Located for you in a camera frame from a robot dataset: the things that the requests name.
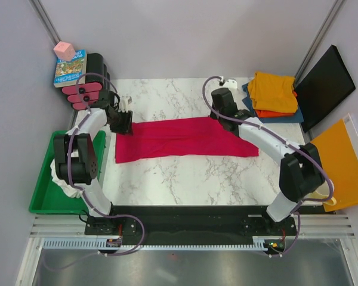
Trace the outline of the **crimson red t-shirt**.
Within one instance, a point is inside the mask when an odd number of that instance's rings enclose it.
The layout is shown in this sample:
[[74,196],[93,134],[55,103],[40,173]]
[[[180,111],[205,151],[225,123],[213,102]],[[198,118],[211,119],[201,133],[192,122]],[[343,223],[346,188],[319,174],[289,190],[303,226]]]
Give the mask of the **crimson red t-shirt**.
[[257,157],[259,149],[210,117],[141,122],[133,134],[116,136],[115,163],[168,156]]

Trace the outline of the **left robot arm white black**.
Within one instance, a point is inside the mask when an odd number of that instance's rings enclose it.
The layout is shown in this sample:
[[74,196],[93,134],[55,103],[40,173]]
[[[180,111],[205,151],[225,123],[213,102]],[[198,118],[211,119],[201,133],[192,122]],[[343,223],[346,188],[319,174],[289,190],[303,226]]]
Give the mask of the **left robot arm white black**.
[[55,174],[84,200],[89,215],[101,217],[98,227],[114,234],[119,220],[110,214],[112,203],[106,198],[97,178],[98,164],[93,139],[106,125],[113,133],[132,134],[132,98],[104,91],[88,106],[83,119],[71,130],[53,139]]

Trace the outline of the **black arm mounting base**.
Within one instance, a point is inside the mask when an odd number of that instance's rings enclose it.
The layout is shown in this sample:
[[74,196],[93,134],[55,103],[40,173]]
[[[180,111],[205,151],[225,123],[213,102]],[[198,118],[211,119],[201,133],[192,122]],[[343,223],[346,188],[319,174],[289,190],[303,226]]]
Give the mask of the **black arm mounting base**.
[[130,244],[251,243],[297,233],[294,218],[273,222],[264,206],[117,206],[114,219],[88,217],[86,235],[121,235]]

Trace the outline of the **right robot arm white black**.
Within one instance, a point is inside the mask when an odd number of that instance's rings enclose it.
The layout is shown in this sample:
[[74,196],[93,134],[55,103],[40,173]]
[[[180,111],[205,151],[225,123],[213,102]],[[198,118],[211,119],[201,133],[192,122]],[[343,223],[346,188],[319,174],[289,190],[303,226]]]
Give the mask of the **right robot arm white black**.
[[327,182],[317,147],[312,143],[300,145],[288,141],[248,110],[239,110],[228,88],[211,92],[211,116],[236,137],[247,141],[271,157],[280,168],[280,192],[267,207],[267,216],[261,219],[261,227],[267,234],[276,234],[283,227],[283,220],[310,194]]

